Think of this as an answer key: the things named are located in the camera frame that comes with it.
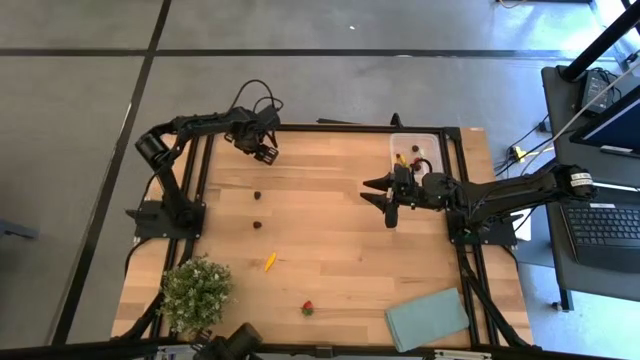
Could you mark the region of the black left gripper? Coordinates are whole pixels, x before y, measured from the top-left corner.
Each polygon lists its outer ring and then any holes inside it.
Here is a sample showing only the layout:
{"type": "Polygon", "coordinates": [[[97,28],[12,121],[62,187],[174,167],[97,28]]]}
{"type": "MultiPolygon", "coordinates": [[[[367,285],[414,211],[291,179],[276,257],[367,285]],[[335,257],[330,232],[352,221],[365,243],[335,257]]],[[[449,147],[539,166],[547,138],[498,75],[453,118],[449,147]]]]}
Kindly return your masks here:
{"type": "Polygon", "coordinates": [[[264,144],[268,121],[263,119],[233,121],[224,130],[224,137],[244,153],[255,153],[254,158],[272,165],[279,155],[277,148],[264,144]]]}

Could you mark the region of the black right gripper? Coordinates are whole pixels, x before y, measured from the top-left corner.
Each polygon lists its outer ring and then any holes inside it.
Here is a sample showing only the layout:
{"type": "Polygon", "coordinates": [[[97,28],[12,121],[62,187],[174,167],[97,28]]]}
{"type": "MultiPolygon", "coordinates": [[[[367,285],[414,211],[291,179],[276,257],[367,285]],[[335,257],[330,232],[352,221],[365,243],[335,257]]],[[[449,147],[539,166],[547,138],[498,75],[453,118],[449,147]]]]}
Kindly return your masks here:
{"type": "Polygon", "coordinates": [[[393,171],[385,176],[366,180],[363,185],[387,192],[387,196],[385,194],[360,193],[362,199],[384,213],[384,222],[387,228],[397,226],[400,206],[409,206],[414,209],[422,197],[422,188],[415,181],[412,169],[400,164],[395,164],[393,171]]]}

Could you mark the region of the clear plastic tupperware container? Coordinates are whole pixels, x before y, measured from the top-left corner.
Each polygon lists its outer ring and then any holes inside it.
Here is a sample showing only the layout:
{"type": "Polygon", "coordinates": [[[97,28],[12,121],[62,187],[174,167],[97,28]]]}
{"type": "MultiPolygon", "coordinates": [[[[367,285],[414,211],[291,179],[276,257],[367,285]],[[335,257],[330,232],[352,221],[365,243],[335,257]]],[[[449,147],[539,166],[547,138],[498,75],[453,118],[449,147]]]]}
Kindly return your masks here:
{"type": "Polygon", "coordinates": [[[407,167],[415,158],[421,159],[421,170],[414,172],[415,180],[420,182],[422,177],[427,173],[442,173],[443,157],[440,151],[440,142],[434,134],[428,133],[394,133],[389,140],[391,170],[393,171],[396,163],[396,155],[401,154],[405,157],[407,167]],[[412,145],[419,146],[417,153],[412,152],[412,145]]]}

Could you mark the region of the teal folded cloth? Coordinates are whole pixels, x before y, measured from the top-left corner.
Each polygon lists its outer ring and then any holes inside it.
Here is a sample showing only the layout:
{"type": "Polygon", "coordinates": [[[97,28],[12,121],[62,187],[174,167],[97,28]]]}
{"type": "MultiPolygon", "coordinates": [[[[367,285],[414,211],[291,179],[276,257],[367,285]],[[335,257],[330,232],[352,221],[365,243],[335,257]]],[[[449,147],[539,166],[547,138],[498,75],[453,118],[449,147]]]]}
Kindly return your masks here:
{"type": "Polygon", "coordinates": [[[469,326],[469,318],[456,288],[391,307],[384,313],[394,346],[404,353],[469,326]]]}

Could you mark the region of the white paper sheet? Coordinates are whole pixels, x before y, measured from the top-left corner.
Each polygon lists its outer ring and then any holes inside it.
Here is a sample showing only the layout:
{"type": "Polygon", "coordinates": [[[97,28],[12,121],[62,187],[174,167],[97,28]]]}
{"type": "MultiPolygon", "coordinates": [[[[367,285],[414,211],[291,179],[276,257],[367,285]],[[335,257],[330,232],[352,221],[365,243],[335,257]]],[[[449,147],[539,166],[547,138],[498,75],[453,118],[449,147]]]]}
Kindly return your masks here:
{"type": "Polygon", "coordinates": [[[514,233],[517,240],[530,241],[532,239],[533,208],[525,208],[512,213],[514,233]]]}

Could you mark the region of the green artificial potted plant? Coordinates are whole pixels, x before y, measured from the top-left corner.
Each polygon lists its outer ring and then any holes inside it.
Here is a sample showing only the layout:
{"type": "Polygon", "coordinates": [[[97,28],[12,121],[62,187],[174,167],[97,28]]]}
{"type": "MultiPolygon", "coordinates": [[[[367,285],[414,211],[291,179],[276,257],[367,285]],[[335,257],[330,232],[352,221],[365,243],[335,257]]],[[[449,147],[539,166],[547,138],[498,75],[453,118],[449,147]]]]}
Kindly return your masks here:
{"type": "Polygon", "coordinates": [[[197,256],[164,274],[158,313],[170,331],[192,335],[223,321],[233,288],[228,265],[197,256]]]}

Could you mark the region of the black bulky device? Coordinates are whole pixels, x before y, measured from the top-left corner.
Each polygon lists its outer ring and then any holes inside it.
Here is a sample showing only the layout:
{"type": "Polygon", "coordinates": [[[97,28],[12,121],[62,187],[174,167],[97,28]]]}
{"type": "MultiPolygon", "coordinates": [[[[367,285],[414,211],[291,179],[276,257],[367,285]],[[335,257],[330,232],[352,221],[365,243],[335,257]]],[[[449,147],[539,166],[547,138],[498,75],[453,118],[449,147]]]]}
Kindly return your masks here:
{"type": "Polygon", "coordinates": [[[257,355],[262,337],[249,323],[243,323],[232,335],[213,335],[210,329],[200,332],[191,343],[193,360],[263,360],[257,355]]]}

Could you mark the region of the black laptop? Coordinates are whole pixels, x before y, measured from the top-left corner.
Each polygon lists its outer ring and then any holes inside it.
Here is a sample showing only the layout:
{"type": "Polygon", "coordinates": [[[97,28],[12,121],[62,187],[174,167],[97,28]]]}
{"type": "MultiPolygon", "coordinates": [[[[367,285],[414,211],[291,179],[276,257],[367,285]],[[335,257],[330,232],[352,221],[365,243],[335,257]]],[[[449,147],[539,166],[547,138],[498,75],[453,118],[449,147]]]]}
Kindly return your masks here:
{"type": "Polygon", "coordinates": [[[640,204],[570,203],[561,214],[579,264],[640,274],[640,204]]]}

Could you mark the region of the black power brick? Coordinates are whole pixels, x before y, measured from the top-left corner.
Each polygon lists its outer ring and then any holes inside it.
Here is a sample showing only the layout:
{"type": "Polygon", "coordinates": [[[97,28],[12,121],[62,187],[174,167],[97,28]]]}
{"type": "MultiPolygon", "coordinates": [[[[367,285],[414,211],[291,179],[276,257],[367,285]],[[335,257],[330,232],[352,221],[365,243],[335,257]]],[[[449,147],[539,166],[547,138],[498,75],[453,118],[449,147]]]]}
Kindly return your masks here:
{"type": "Polygon", "coordinates": [[[605,111],[612,103],[614,89],[608,89],[600,95],[612,82],[612,77],[603,68],[589,70],[583,77],[579,93],[580,108],[584,108],[585,116],[594,117],[605,111]]]}

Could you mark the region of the black computer monitor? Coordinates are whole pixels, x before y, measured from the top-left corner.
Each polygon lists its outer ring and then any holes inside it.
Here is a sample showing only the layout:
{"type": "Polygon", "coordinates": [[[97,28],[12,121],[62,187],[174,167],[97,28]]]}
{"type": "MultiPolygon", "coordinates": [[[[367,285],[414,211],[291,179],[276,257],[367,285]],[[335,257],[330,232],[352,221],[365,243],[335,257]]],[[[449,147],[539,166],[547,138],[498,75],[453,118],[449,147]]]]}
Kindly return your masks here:
{"type": "Polygon", "coordinates": [[[570,141],[603,153],[640,158],[640,85],[580,127],[570,141]]]}

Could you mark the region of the black diagonal pole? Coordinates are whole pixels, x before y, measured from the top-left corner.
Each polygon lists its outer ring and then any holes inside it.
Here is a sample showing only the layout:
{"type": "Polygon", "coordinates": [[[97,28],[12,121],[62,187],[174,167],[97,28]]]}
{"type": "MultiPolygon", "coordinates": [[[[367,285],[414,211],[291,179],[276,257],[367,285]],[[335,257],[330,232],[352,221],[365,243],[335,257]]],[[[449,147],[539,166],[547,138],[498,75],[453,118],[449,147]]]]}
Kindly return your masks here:
{"type": "Polygon", "coordinates": [[[640,25],[640,0],[621,0],[624,12],[608,26],[575,60],[560,71],[560,77],[572,82],[581,76],[600,56],[632,28],[640,25]]]}

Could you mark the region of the black aluminium table frame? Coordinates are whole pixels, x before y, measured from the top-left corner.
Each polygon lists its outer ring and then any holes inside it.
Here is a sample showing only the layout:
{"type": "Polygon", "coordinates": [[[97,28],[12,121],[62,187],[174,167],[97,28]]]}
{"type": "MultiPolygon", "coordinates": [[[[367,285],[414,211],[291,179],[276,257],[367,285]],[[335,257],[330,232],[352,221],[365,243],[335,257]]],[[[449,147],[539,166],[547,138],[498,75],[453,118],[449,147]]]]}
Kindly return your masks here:
{"type": "Polygon", "coordinates": [[[286,125],[270,166],[221,139],[201,144],[193,193],[207,207],[203,231],[194,242],[152,239],[132,255],[113,334],[133,327],[165,270],[193,253],[232,272],[233,294],[215,333],[247,322],[267,352],[394,355],[386,309],[461,281],[443,213],[402,209],[397,228],[388,229],[360,197],[365,180],[390,169],[391,134],[383,126],[286,125]],[[263,226],[254,229],[254,221],[263,226]],[[305,317],[308,300],[314,313],[305,317]]]}

